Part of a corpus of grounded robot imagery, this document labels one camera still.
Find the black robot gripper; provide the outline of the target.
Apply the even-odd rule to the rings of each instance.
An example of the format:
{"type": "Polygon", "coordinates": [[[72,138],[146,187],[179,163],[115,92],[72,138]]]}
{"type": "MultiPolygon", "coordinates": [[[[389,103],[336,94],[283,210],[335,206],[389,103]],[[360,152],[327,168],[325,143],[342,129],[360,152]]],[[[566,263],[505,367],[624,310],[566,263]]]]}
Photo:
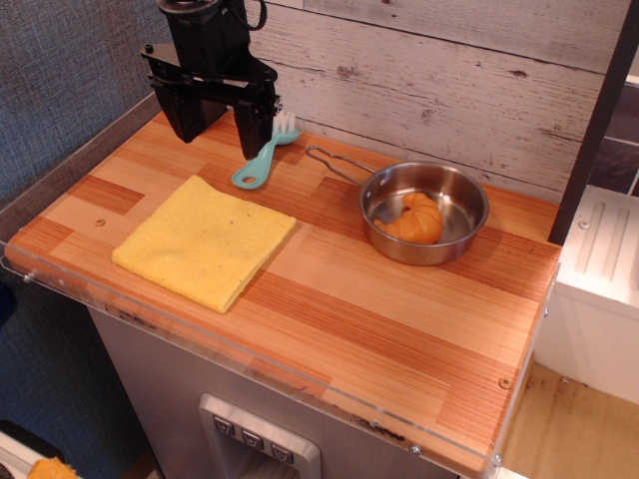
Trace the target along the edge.
{"type": "Polygon", "coordinates": [[[278,73],[250,52],[251,34],[268,19],[260,3],[251,24],[243,1],[159,1],[171,44],[147,44],[156,98],[174,133],[190,143],[233,106],[242,153],[254,159],[273,134],[278,73]]]}

